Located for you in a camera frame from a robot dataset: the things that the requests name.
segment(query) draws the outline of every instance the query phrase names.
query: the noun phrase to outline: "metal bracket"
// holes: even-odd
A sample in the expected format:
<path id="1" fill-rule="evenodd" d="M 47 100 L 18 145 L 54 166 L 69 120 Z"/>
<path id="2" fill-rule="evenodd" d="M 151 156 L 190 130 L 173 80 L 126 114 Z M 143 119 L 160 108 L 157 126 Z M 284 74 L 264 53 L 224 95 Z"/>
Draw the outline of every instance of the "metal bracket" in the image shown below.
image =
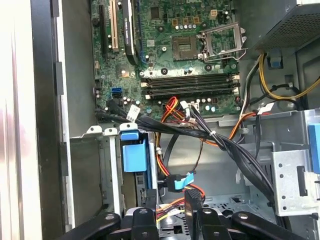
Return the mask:
<path id="1" fill-rule="evenodd" d="M 111 175 L 112 175 L 114 212 L 121 216 L 117 152 L 116 152 L 116 136 L 118 136 L 118 130 L 116 128 L 107 128 L 104 130 L 104 135 L 109 137 L 109 143 L 110 143 L 110 163 L 111 163 Z"/>
<path id="2" fill-rule="evenodd" d="M 278 151 L 272 153 L 275 207 L 278 216 L 312 215 L 320 209 L 318 175 L 298 174 L 297 167 L 310 162 L 309 150 Z M 307 195 L 301 194 L 301 181 Z"/>
<path id="3" fill-rule="evenodd" d="M 226 30 L 233 30 L 235 48 L 229 50 L 221 50 L 220 52 L 214 51 L 212 47 L 212 34 L 220 33 Z M 198 35 L 197 37 L 204 43 L 204 49 L 202 52 L 203 61 L 207 63 L 225 59 L 235 59 L 236 61 L 240 60 L 247 53 L 247 48 L 242 48 L 244 42 L 247 40 L 247 37 L 242 36 L 242 34 L 244 34 L 245 32 L 245 29 L 241 28 L 238 22 L 200 32 L 200 35 Z M 242 52 L 239 57 L 234 57 L 231 55 L 239 52 Z"/>

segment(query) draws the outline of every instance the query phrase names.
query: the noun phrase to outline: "white label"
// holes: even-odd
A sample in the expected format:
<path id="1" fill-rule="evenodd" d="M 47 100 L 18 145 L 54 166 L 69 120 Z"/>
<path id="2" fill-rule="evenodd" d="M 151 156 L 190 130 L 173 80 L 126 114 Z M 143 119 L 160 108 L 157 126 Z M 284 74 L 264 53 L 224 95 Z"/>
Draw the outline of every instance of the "white label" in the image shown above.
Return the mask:
<path id="1" fill-rule="evenodd" d="M 126 119 L 128 119 L 130 122 L 134 123 L 140 113 L 140 108 L 136 105 L 131 105 L 130 110 L 128 112 L 128 115 L 126 116 Z"/>
<path id="2" fill-rule="evenodd" d="M 257 115 L 261 115 L 261 114 L 263 114 L 265 112 L 270 112 L 274 105 L 275 105 L 274 102 L 268 103 L 264 107 L 260 108 L 260 110 L 259 110 Z"/>

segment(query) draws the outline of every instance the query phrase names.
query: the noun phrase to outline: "expansion slot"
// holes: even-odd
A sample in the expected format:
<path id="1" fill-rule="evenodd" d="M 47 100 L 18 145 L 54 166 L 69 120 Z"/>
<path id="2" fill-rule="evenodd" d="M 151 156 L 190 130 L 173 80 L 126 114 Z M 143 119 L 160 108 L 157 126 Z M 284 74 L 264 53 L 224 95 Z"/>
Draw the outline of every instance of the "expansion slot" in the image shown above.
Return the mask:
<path id="1" fill-rule="evenodd" d="M 124 50 L 126 57 L 133 66 L 139 65 L 136 54 L 135 45 L 135 18 L 133 11 L 133 3 L 131 0 L 122 2 L 123 8 L 123 32 L 124 32 Z"/>
<path id="2" fill-rule="evenodd" d="M 119 52 L 116 0 L 110 0 L 110 20 L 111 20 L 112 50 L 114 52 Z"/>
<path id="3" fill-rule="evenodd" d="M 101 52 L 105 61 L 108 60 L 108 43 L 107 43 L 107 35 L 106 35 L 106 13 L 105 6 L 99 5 L 99 19 L 100 19 L 100 37 L 101 37 Z"/>

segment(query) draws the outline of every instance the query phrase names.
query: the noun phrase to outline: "blue tab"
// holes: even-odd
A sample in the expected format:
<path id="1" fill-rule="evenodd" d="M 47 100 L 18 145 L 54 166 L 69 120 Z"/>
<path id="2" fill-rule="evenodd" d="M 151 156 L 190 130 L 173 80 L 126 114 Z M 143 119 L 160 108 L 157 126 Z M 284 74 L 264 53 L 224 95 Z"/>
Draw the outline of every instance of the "blue tab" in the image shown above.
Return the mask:
<path id="1" fill-rule="evenodd" d="M 139 132 L 137 130 L 125 131 L 120 136 L 121 141 L 139 140 Z"/>
<path id="2" fill-rule="evenodd" d="M 142 144 L 122 146 L 123 170 L 126 173 L 147 171 L 146 140 Z"/>
<path id="3" fill-rule="evenodd" d="M 175 180 L 174 181 L 174 188 L 176 190 L 181 190 L 183 189 L 185 186 L 191 184 L 194 182 L 194 173 L 187 173 L 185 178 L 182 178 L 180 181 Z"/>
<path id="4" fill-rule="evenodd" d="M 320 123 L 308 126 L 313 172 L 320 174 Z"/>

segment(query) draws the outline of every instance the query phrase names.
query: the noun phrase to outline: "gray metal frame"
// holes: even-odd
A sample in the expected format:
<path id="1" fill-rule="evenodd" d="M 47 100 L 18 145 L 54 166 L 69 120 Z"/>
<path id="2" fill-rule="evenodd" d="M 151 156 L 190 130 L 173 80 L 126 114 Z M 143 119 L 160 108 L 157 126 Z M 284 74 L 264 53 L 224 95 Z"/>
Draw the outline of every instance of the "gray metal frame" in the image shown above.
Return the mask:
<path id="1" fill-rule="evenodd" d="M 0 239 L 42 239 L 31 3 L 0 8 Z"/>

